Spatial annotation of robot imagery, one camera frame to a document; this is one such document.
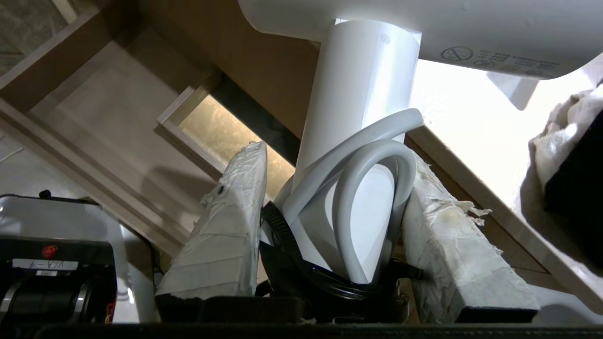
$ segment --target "cloth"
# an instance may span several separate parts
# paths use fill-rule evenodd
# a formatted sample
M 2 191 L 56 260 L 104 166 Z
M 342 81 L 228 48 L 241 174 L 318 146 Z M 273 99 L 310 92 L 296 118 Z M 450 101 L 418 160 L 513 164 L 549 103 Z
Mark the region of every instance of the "cloth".
M 544 135 L 532 140 L 536 172 L 543 191 L 603 110 L 603 86 L 572 95 L 567 105 L 551 114 Z
M 569 232 L 590 261 L 603 268 L 601 208 L 603 176 L 599 161 L 603 148 L 603 111 L 546 183 L 546 209 L 567 218 Z

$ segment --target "wooden frame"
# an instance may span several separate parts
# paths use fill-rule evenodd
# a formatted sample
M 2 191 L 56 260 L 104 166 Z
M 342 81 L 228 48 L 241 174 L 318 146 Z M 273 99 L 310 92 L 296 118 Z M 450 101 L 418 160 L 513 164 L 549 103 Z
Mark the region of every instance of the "wooden frame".
M 189 55 L 207 55 L 262 107 L 301 137 L 318 60 L 315 44 L 254 30 L 235 0 L 177 3 L 147 0 L 141 10 L 170 41 Z M 428 127 L 410 132 L 408 137 L 475 202 L 492 208 L 493 218 L 565 287 L 592 310 L 603 313 L 603 278 L 546 241 L 498 200 Z
M 226 166 L 186 135 L 178 125 L 205 99 L 209 89 L 215 88 L 220 75 L 217 68 L 210 68 L 203 78 L 202 86 L 187 87 L 157 118 L 157 128 L 155 129 L 159 135 L 215 180 L 222 176 Z
M 318 49 L 302 40 L 255 31 L 242 16 L 235 0 L 177 3 L 148 0 L 140 4 L 120 0 L 81 15 L 0 78 L 0 127 L 67 174 L 88 191 L 92 198 L 167 254 L 176 255 L 192 225 L 183 219 L 177 220 L 175 212 L 162 210 L 153 199 L 183 208 L 195 204 L 195 199 L 186 197 L 181 192 L 168 192 L 171 197 L 163 198 L 161 189 L 155 189 L 153 197 L 145 196 L 144 192 L 128 183 L 132 176 L 139 179 L 140 173 L 130 169 L 120 171 L 113 164 L 107 163 L 107 159 L 111 157 L 106 153 L 97 154 L 101 157 L 86 153 L 80 148 L 74 135 L 57 131 L 57 128 L 78 127 L 77 124 L 70 121 L 67 124 L 69 126 L 65 127 L 55 120 L 54 125 L 49 125 L 48 119 L 52 119 L 52 112 L 39 109 L 41 104 L 51 104 L 49 101 L 52 100 L 60 101 L 61 98 L 53 97 L 52 93 L 57 89 L 60 92 L 66 82 L 76 83 L 77 79 L 74 80 L 73 77 L 85 78 L 87 74 L 82 74 L 80 69 L 90 65 L 90 60 L 107 45 L 114 44 L 112 42 L 124 34 L 127 28 L 136 25 L 140 18 L 137 6 L 158 33 L 175 45 L 178 52 L 192 60 L 197 68 L 204 70 L 190 83 L 186 83 L 186 80 L 176 81 L 178 84 L 174 87 L 177 88 L 171 89 L 175 93 L 171 104 L 165 105 L 163 114 L 160 115 L 159 112 L 152 117 L 153 127 L 150 132 L 175 147 L 167 151 L 161 145 L 170 154 L 170 159 L 177 158 L 187 168 L 201 168 L 200 175 L 210 184 L 219 177 L 223 165 L 190 140 L 177 126 L 183 114 L 190 112 L 191 107 L 207 95 L 208 89 L 217 84 L 219 72 L 211 68 L 205 56 L 201 55 L 208 55 L 235 83 L 300 137 Z M 157 78 L 155 80 L 158 83 L 163 81 L 161 76 Z M 69 89 L 73 92 L 65 95 L 76 95 L 74 93 L 80 88 L 76 86 L 75 89 Z M 154 100 L 153 94 L 149 94 L 148 99 Z M 153 145 L 160 145 L 158 139 L 145 136 L 152 139 Z M 497 200 L 427 127 L 410 132 L 408 136 L 478 204 L 493 208 L 496 221 L 564 286 L 591 309 L 603 312 L 602 278 L 576 265 Z M 147 164 L 137 165 L 144 168 Z M 167 186 L 169 185 L 163 185 L 164 190 L 168 189 Z M 198 214 L 199 211 L 192 211 L 188 220 L 193 220 L 195 213 Z

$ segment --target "label sticker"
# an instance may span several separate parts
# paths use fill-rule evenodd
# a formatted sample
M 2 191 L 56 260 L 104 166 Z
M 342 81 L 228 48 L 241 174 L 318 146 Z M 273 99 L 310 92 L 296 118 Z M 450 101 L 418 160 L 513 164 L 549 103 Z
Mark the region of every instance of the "label sticker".
M 488 60 L 478 60 L 476 62 L 473 63 L 475 66 L 479 66 L 479 67 L 492 67 L 495 64 L 491 61 Z
M 475 56 L 481 59 L 474 63 L 476 66 L 486 66 L 485 63 L 492 63 L 492 66 L 494 66 L 496 63 L 501 65 L 500 69 L 503 71 L 517 72 L 523 69 L 522 72 L 525 72 L 525 69 L 534 69 L 540 71 L 538 72 L 539 75 L 542 75 L 545 71 L 553 71 L 561 64 L 550 60 L 531 59 L 522 55 L 490 51 L 489 49 L 479 49 Z
M 533 75 L 533 76 L 535 76 L 535 77 L 538 77 L 538 76 L 542 75 L 542 74 L 543 74 L 543 72 L 542 72 L 541 70 L 539 70 L 539 69 L 530 69 L 530 70 L 528 70 L 528 71 L 526 72 L 526 74 L 528 74 L 528 75 Z
M 30 268 L 33 270 L 75 271 L 77 261 L 13 259 L 13 268 Z
M 42 277 L 56 277 L 58 274 L 57 271 L 38 271 L 36 272 L 36 276 Z

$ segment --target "gray hose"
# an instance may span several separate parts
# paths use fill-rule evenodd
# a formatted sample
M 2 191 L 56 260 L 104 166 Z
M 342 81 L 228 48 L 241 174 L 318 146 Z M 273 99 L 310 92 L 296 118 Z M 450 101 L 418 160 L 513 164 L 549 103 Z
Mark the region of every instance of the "gray hose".
M 396 160 L 397 171 L 390 169 L 396 180 L 396 191 L 388 228 L 399 228 L 403 208 L 414 183 L 416 164 L 406 146 L 390 139 L 415 129 L 422 123 L 421 113 L 417 109 L 406 109 L 362 129 L 314 162 L 313 169 L 282 205 L 283 216 L 292 225 L 310 199 L 339 173 L 341 164 L 345 164 L 333 198 L 333 229 L 352 282 L 368 283 L 354 251 L 350 229 L 352 202 L 358 186 L 375 164 L 390 157 Z

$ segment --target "wooden panel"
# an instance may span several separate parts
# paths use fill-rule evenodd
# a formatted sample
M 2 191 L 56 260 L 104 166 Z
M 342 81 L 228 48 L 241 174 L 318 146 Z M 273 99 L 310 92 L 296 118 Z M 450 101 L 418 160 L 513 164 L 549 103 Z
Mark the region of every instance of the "wooden panel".
M 559 281 L 557 281 L 557 279 L 555 279 L 555 277 L 553 277 L 553 275 L 550 273 L 524 270 L 516 267 L 514 267 L 513 270 L 515 270 L 515 273 L 517 273 L 518 276 L 522 277 L 522 279 L 530 285 L 549 288 L 559 292 L 571 293 L 566 287 L 564 287 L 562 284 L 559 284 Z
M 215 181 L 154 129 L 178 93 L 201 79 L 203 72 L 168 42 L 141 28 L 109 42 L 29 116 L 122 188 L 127 204 L 183 242 Z
M 226 166 L 193 141 L 178 125 L 168 120 L 158 125 L 155 131 L 208 176 L 214 180 L 222 177 Z
M 191 60 L 210 58 L 285 127 L 302 136 L 318 61 L 314 46 L 256 31 L 236 0 L 144 0 L 139 6 L 154 29 Z
M 200 84 L 187 87 L 157 118 L 158 126 L 155 128 L 155 132 L 214 180 L 222 176 L 226 166 L 193 141 L 178 125 L 218 85 L 220 77 L 221 72 L 216 67 L 208 67 L 201 76 Z
M 264 140 L 276 153 L 295 166 L 301 144 L 299 138 L 232 79 L 223 75 L 218 87 L 212 91 L 212 97 Z
M 0 78 L 0 96 L 27 112 L 117 36 L 136 17 L 135 3 L 91 9 Z
M 52 4 L 57 8 L 68 24 L 71 24 L 77 19 L 77 11 L 69 0 L 52 0 Z
M 0 36 L 23 55 L 32 53 L 65 26 L 51 1 L 0 0 Z
M 185 237 L 158 229 L 157 225 L 162 223 L 158 215 L 145 211 L 148 209 L 132 199 L 126 190 L 2 99 L 0 99 L 0 128 L 81 185 L 93 199 L 100 201 L 118 218 L 127 220 L 132 228 L 159 248 L 171 255 L 178 253 Z

